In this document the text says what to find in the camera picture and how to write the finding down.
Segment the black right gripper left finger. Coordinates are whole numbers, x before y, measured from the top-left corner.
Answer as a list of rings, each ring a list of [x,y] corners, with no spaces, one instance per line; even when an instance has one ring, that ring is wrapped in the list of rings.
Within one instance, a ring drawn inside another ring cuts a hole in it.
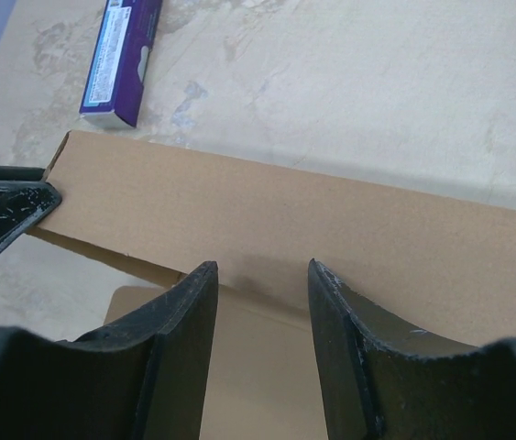
[[[0,327],[0,439],[196,439],[218,304],[206,261],[78,339]]]

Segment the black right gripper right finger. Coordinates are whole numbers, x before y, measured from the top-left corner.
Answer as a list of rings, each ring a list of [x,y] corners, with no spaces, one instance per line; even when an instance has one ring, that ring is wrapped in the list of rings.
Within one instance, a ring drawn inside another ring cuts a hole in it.
[[[323,263],[308,299],[332,439],[516,439],[516,337],[474,347],[421,329]]]

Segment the brown cardboard box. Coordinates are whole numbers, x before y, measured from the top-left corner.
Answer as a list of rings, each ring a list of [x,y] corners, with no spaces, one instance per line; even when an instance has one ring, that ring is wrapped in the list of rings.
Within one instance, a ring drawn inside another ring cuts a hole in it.
[[[436,335],[516,337],[516,211],[82,131],[46,180],[62,201],[35,237],[162,287],[217,264],[204,439],[332,439],[312,260]]]

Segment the purple toothpaste box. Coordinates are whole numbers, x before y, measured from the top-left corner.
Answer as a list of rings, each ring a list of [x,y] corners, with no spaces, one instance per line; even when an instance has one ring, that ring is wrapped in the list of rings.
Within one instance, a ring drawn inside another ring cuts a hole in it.
[[[161,0],[108,0],[79,115],[95,127],[137,126]]]

